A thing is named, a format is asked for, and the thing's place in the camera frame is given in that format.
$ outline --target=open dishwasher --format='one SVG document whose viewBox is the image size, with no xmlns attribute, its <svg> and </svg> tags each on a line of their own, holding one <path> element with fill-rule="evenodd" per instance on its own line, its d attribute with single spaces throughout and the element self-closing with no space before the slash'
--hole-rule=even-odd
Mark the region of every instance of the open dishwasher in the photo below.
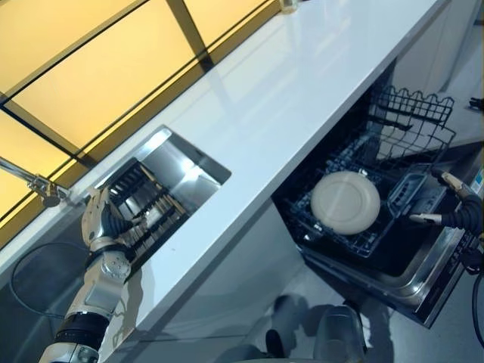
<svg viewBox="0 0 484 363">
<path fill-rule="evenodd" d="M 274 193 L 273 200 L 310 267 L 357 285 L 426 327 L 435 320 L 477 245 L 456 228 L 422 225 L 410 214 L 449 213 L 459 200 L 430 175 L 449 171 L 482 197 L 482 145 L 449 148 L 453 100 L 393 87 L 369 90 Z M 311 195 L 322 177 L 352 171 L 378 190 L 374 223 L 354 235 L 321 224 Z"/>
</svg>

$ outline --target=white plate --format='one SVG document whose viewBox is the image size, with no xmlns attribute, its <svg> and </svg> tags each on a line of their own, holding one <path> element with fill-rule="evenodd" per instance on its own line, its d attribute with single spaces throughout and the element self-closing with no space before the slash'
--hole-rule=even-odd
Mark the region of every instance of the white plate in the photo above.
<svg viewBox="0 0 484 363">
<path fill-rule="evenodd" d="M 357 234 L 380 212 L 380 195 L 373 183 L 357 172 L 334 172 L 323 177 L 311 195 L 312 214 L 338 234 Z"/>
</svg>

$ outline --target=wire rack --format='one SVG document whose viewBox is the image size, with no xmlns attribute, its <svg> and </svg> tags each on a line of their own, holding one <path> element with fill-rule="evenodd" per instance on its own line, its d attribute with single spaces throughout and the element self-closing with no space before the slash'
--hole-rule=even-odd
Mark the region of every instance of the wire rack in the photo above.
<svg viewBox="0 0 484 363">
<path fill-rule="evenodd" d="M 188 213 L 168 188 L 150 178 L 152 174 L 146 166 L 138 161 L 127 165 L 121 175 L 108 183 L 111 201 L 126 220 L 145 216 L 154 210 L 157 215 L 149 229 L 135 226 L 124 235 L 135 271 L 182 226 Z"/>
<path fill-rule="evenodd" d="M 421 92 L 385 88 L 372 95 L 366 119 L 349 132 L 346 140 L 321 165 L 304 168 L 293 190 L 285 197 L 288 214 L 297 224 L 296 238 L 318 243 L 330 238 L 357 256 L 368 258 L 385 237 L 411 198 L 418 192 L 430 168 L 447 150 L 455 133 L 445 127 L 454 101 L 424 97 Z M 322 177 L 339 171 L 365 175 L 380 194 L 380 213 L 366 231 L 353 236 L 334 233 L 311 212 L 314 186 Z"/>
</svg>

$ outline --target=window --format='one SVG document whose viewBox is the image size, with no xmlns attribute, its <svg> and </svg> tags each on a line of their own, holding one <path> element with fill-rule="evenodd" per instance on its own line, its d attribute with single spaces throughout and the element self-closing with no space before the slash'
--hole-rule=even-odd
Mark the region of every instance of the window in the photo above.
<svg viewBox="0 0 484 363">
<path fill-rule="evenodd" d="M 277 12 L 275 0 L 1 1 L 0 156 L 71 186 Z M 0 182 L 1 247 L 42 207 L 20 179 L 0 170 Z"/>
</svg>

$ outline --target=kitchen faucet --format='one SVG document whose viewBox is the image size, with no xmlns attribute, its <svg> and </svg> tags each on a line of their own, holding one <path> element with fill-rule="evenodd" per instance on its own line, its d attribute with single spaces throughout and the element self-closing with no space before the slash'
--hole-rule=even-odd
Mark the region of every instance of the kitchen faucet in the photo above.
<svg viewBox="0 0 484 363">
<path fill-rule="evenodd" d="M 34 175 L 3 157 L 0 157 L 0 168 L 26 181 L 27 187 L 40 195 L 43 206 L 57 206 L 69 194 L 69 191 L 60 185 L 39 174 Z"/>
</svg>

